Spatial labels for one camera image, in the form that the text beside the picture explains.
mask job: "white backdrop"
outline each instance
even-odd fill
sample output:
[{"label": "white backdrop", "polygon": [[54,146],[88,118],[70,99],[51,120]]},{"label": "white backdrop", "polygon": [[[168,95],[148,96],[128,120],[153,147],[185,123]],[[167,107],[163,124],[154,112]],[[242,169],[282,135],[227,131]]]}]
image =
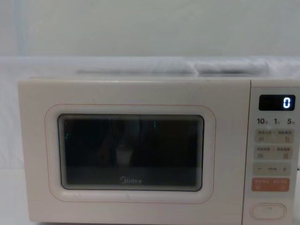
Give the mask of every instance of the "white backdrop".
[{"label": "white backdrop", "polygon": [[300,54],[298,0],[2,1],[21,55]]}]

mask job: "white microwave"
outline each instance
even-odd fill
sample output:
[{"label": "white microwave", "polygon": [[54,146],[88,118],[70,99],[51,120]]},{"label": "white microwave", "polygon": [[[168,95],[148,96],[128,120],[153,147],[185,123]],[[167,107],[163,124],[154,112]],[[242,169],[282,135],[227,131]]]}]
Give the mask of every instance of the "white microwave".
[{"label": "white microwave", "polygon": [[37,222],[290,225],[300,80],[19,83]]}]

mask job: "door release button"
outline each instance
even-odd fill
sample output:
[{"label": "door release button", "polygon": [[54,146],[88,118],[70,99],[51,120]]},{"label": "door release button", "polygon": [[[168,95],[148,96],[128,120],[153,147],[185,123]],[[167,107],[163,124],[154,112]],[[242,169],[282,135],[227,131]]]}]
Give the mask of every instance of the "door release button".
[{"label": "door release button", "polygon": [[282,204],[261,203],[252,207],[251,216],[256,219],[280,219],[285,216],[285,211]]}]

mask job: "midea logo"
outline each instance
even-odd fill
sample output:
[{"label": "midea logo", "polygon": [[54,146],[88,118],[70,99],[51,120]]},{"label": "midea logo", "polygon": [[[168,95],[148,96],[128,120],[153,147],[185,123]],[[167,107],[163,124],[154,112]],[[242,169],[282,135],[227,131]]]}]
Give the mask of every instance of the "midea logo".
[{"label": "midea logo", "polygon": [[128,177],[120,177],[121,184],[142,184],[142,180],[128,178]]}]

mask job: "digital display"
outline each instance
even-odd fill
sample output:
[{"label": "digital display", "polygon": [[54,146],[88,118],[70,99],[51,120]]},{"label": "digital display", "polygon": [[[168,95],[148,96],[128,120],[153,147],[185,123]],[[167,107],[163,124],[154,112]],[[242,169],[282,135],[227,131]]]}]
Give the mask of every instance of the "digital display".
[{"label": "digital display", "polygon": [[261,111],[293,111],[296,97],[294,95],[261,95],[259,110]]}]

